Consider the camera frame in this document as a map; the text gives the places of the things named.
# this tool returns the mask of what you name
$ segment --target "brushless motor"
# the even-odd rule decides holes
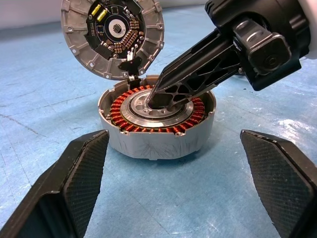
[[[216,107],[211,92],[173,108],[146,104],[158,77],[140,76],[164,47],[158,0],[62,0],[61,24],[69,49],[87,70],[122,81],[99,101],[112,148],[158,160],[189,155],[205,144]]]
[[[110,133],[110,146],[138,159],[177,159],[201,149],[208,140],[216,100],[212,92],[186,105],[152,110],[145,100],[157,81],[147,76],[139,88],[127,82],[107,90],[99,100],[103,128]]]

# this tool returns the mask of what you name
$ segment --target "gray motor casing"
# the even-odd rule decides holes
[[[154,85],[155,77],[148,76],[143,85]],[[137,159],[172,160],[184,157],[201,149],[211,134],[216,99],[209,91],[201,96],[207,117],[200,124],[186,130],[185,133],[123,132],[111,123],[109,111],[114,100],[128,90],[127,82],[120,82],[114,89],[107,90],[99,100],[99,114],[103,128],[109,131],[110,146],[120,153]]]

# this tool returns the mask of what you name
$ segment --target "copper coil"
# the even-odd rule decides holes
[[[119,126],[120,126],[121,129],[125,129],[125,128],[128,127],[129,125],[130,125],[130,123],[124,122],[124,123],[120,124]]]
[[[193,122],[193,123],[196,124],[196,125],[199,123],[199,120],[194,119],[194,118],[190,118],[189,121],[190,121],[190,122]]]
[[[116,100],[114,101],[114,103],[116,103],[116,104],[122,104],[122,103],[123,103],[123,101],[124,101],[124,100],[121,100],[121,99],[116,99]]]
[[[111,107],[117,107],[117,108],[119,107],[120,108],[121,104],[114,103]]]
[[[203,102],[194,102],[195,106],[205,106]]]
[[[111,112],[113,117],[121,116],[121,112]]]
[[[134,128],[135,128],[134,125],[130,125],[125,130],[131,132],[131,131],[133,131]]]
[[[127,123],[127,122],[125,121],[125,119],[121,119],[121,120],[118,120],[118,121],[114,121],[114,123],[115,123],[116,125],[118,125],[121,129],[124,129],[121,125],[122,125],[123,123]]]
[[[205,107],[204,106],[197,106],[197,107],[195,107],[195,109],[197,109],[197,110],[205,110]]]
[[[111,108],[110,109],[110,113],[116,113],[116,112],[119,112],[120,111],[120,108]]]
[[[185,124],[187,125],[187,126],[189,126],[189,128],[191,128],[191,127],[193,127],[194,126],[194,124],[192,124],[191,122],[189,122],[189,121],[186,121],[185,122]]]
[[[182,132],[181,129],[178,126],[174,126],[173,127],[173,131],[174,131],[175,134],[179,133],[179,132]]]
[[[193,114],[193,115],[192,115],[192,118],[201,120],[201,119],[203,118],[203,116],[202,116],[202,115],[195,115],[195,114]]]
[[[191,117],[183,122],[180,125],[176,125],[174,127],[169,128],[141,128],[136,127],[135,125],[129,123],[126,121],[122,115],[121,115],[121,105],[129,96],[131,96],[134,93],[140,92],[142,90],[152,89],[153,86],[146,85],[141,86],[139,88],[134,88],[133,90],[129,90],[125,93],[123,93],[121,96],[119,96],[112,104],[111,110],[110,110],[110,117],[113,123],[117,126],[119,126],[122,130],[128,131],[128,132],[160,132],[160,133],[179,133],[179,132],[186,132],[189,128],[194,127],[195,125],[199,124],[203,119],[205,115],[205,106],[204,103],[200,98],[193,99],[194,103],[194,111]]]
[[[123,119],[123,117],[121,116],[121,114],[118,115],[118,116],[113,116],[112,117],[112,120],[114,120],[114,121],[119,121],[119,120],[122,120],[122,119]]]
[[[203,111],[203,110],[195,110],[195,113],[198,113],[198,114],[205,114],[205,111]]]
[[[127,94],[127,93],[124,93],[122,94],[120,97],[118,97],[117,99],[120,99],[120,100],[125,100],[127,97],[129,97],[130,94]]]
[[[141,130],[142,130],[141,128],[137,127],[133,130],[133,132],[140,132]]]
[[[186,124],[181,124],[179,127],[183,130],[183,132],[185,132],[188,129]]]

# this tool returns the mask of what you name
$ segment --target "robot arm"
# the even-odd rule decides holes
[[[151,108],[185,104],[239,70],[259,91],[317,58],[313,0],[209,0],[205,10],[217,29],[163,70]]]

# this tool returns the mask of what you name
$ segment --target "aluminum housing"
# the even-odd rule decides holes
[[[142,81],[142,85],[154,85],[156,81],[157,77],[148,76]],[[185,133],[178,134],[122,132],[119,127],[113,125],[108,115],[111,105],[126,91],[128,91],[127,82],[120,82],[114,86],[114,89],[107,90],[98,102],[103,128],[109,131],[109,144],[113,149],[137,159],[172,160],[200,150],[208,140],[216,110],[216,99],[211,91],[200,97],[208,114],[205,120],[186,130]]]
[[[128,72],[119,69],[124,59],[106,60],[88,44],[86,19],[94,0],[63,0],[61,24],[68,47],[76,59],[92,73],[112,80],[128,79]],[[136,53],[142,59],[139,75],[145,74],[164,47],[164,21],[162,7],[157,0],[135,0],[142,11],[146,26],[145,40]]]

